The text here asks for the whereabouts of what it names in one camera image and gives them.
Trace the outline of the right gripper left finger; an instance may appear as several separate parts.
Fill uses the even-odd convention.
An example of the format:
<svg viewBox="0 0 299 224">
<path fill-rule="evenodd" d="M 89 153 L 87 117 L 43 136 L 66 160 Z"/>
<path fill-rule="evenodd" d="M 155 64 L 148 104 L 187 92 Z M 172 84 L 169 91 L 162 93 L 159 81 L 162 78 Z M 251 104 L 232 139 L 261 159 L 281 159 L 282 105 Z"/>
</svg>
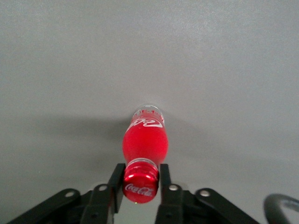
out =
<svg viewBox="0 0 299 224">
<path fill-rule="evenodd" d="M 122 182 L 124 163 L 118 163 L 107 183 L 102 183 L 87 193 L 88 200 L 80 222 L 82 224 L 113 224 L 123 199 Z"/>
</svg>

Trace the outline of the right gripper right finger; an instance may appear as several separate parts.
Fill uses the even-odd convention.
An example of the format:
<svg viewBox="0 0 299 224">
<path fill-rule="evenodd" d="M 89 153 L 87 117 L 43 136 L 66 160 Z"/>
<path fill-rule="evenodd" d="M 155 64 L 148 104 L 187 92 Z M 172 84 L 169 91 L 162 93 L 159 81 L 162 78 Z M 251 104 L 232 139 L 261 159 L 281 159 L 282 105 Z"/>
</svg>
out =
<svg viewBox="0 0 299 224">
<path fill-rule="evenodd" d="M 156 224 L 183 223 L 183 190 L 172 183 L 168 164 L 160 165 L 161 202 L 157 209 Z"/>
</svg>

